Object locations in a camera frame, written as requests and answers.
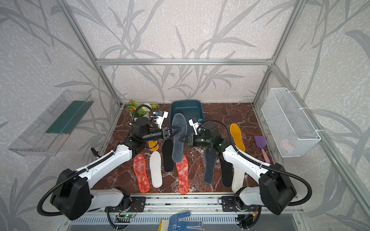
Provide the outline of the red orange-edged insole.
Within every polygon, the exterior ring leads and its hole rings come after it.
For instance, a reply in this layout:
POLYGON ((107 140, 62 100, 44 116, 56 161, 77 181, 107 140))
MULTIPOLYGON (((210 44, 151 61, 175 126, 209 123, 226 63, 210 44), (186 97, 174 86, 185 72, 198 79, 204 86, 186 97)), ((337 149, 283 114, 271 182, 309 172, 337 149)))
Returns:
POLYGON ((142 155, 137 155, 133 162, 134 172, 137 178, 139 191, 147 193, 150 190, 150 183, 146 173, 146 161, 142 155))
POLYGON ((189 183, 188 183, 188 160, 187 157, 183 154, 182 160, 180 163, 176 163, 176 169, 178 171, 178 190, 180 194, 187 194, 189 192, 189 183))

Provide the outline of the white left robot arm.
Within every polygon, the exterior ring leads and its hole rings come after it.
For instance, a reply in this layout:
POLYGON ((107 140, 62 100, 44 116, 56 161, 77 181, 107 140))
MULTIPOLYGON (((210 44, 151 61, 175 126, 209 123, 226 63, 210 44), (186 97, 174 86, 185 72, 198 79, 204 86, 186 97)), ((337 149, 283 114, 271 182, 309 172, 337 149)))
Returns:
POLYGON ((103 207, 125 209, 129 196, 121 190, 93 190, 93 187, 112 170, 139 155, 147 142, 166 141, 186 130, 176 125, 163 126, 166 111, 152 114, 151 118, 133 119, 126 138, 109 153, 75 171, 68 168, 60 173, 56 185, 40 199, 37 212, 45 217, 64 215, 76 220, 103 207))

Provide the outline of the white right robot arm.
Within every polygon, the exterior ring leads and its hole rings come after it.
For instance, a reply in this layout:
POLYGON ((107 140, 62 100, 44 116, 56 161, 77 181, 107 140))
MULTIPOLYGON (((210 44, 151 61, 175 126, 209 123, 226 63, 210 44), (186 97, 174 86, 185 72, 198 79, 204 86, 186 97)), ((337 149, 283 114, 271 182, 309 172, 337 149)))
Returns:
POLYGON ((188 123, 194 131, 181 137, 181 142, 208 147, 217 157, 237 166, 258 183, 257 187, 244 187, 235 193, 241 210, 256 205, 280 215, 286 207, 302 205, 312 197, 312 187, 305 179, 287 172, 279 163, 268 164, 245 153, 231 136, 226 140, 216 125, 209 126, 210 120, 190 119, 188 123))

